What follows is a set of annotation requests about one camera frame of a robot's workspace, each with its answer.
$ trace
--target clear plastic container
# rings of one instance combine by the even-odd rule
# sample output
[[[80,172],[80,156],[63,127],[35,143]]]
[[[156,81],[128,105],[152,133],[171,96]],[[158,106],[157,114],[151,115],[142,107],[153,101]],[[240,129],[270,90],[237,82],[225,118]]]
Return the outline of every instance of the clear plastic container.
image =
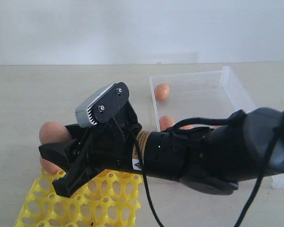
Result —
[[[257,108],[229,66],[219,71],[154,76],[150,83],[158,131],[164,115],[178,122],[189,117],[227,118],[237,110],[248,113]],[[161,83],[169,85],[170,94],[157,101],[154,89]],[[283,184],[284,174],[273,177],[273,188]]]

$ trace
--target white wall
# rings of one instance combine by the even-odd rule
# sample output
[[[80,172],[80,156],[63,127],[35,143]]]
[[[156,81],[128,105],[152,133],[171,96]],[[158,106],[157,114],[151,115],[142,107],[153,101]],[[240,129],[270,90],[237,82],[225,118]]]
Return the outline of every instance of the white wall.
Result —
[[[284,0],[0,0],[0,64],[284,61]]]

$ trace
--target screw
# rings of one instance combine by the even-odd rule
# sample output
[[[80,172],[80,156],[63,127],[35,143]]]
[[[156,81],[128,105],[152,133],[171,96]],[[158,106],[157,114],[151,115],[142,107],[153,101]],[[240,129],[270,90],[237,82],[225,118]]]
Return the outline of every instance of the screw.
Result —
[[[103,105],[98,105],[98,111],[102,112],[105,110],[105,107]]]
[[[117,94],[119,95],[119,94],[122,93],[122,89],[121,89],[121,88],[117,88],[116,92],[117,92]]]

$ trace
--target warning label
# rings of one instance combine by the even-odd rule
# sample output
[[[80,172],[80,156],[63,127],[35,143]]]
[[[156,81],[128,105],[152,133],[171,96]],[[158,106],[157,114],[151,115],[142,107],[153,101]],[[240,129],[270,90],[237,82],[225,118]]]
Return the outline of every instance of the warning label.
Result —
[[[141,131],[139,132],[138,136],[137,136],[137,140],[139,142],[139,147],[142,153],[142,160],[144,159],[144,151],[145,151],[145,147],[146,147],[146,141],[148,139],[148,137],[150,136],[151,131]],[[136,146],[133,146],[133,169],[134,170],[140,170],[141,171],[141,166],[140,166],[140,161],[139,161],[139,157],[137,154],[137,149]]]

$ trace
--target yellow egg tray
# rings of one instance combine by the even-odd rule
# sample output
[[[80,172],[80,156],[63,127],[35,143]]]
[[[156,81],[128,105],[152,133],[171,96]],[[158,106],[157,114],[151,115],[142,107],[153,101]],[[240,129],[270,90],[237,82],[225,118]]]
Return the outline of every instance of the yellow egg tray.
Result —
[[[14,227],[132,227],[135,225],[139,175],[105,170],[78,189],[71,198],[58,196],[56,175],[42,169],[34,181]]]

